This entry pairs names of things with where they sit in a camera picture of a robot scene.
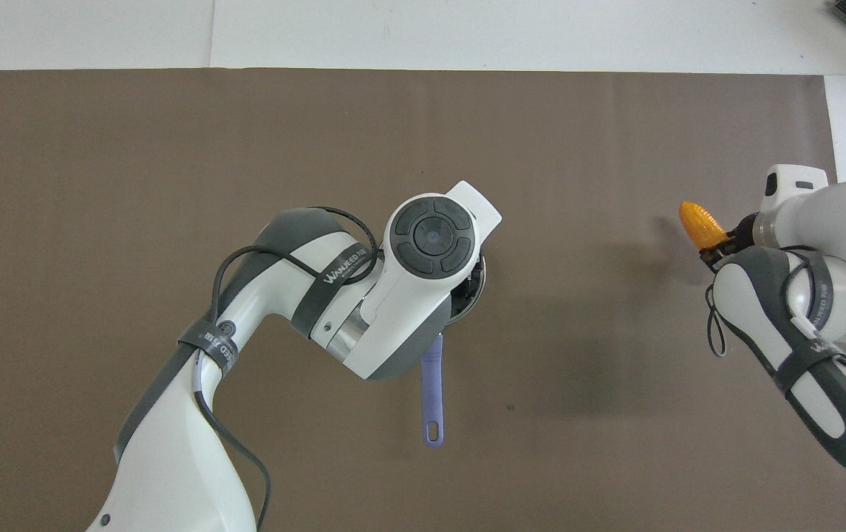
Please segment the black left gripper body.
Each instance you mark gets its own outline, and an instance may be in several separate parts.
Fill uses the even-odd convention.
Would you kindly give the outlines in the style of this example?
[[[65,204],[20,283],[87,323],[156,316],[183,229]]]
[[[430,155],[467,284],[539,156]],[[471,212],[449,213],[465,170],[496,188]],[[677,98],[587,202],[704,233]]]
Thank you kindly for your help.
[[[470,275],[452,290],[453,316],[464,316],[474,306],[474,302],[479,298],[479,292],[479,268],[474,268]]]

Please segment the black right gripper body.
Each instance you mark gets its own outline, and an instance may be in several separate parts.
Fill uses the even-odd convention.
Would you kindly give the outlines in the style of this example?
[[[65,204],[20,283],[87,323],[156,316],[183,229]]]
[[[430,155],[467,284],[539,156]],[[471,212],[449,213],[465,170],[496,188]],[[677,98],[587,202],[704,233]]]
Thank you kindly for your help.
[[[758,213],[751,213],[737,223],[733,230],[726,232],[724,253],[739,253],[754,245],[754,226]]]

